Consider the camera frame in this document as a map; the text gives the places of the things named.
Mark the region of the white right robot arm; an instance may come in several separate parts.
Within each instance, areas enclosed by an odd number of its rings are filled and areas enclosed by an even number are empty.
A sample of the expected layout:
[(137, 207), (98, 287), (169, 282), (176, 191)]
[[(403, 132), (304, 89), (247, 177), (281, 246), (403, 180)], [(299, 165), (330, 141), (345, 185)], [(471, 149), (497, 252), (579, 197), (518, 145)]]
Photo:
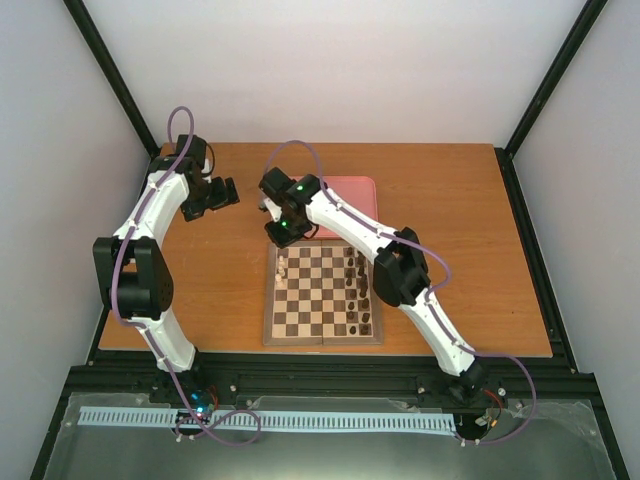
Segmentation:
[(294, 180), (273, 167), (262, 176), (259, 189), (260, 209), (271, 215), (265, 230), (275, 245), (288, 247), (316, 226), (348, 242), (372, 264), (378, 298), (404, 312), (431, 347), (438, 366), (451, 378), (451, 396), (462, 402), (482, 390), (487, 370), (442, 309), (414, 230), (373, 220), (313, 174)]

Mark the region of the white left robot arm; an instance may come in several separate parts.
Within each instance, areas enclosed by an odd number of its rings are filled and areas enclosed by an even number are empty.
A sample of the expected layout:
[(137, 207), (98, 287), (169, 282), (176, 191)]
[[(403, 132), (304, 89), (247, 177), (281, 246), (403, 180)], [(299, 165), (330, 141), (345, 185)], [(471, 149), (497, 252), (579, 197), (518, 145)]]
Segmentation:
[(104, 306), (141, 334), (159, 369), (177, 373), (172, 388), (190, 403), (206, 395), (208, 378), (192, 368), (196, 347), (172, 310), (174, 282), (162, 244), (178, 212), (189, 222), (239, 202), (233, 179), (215, 177), (214, 168), (215, 155), (204, 139), (179, 136), (174, 153), (151, 162), (128, 219), (92, 248)]

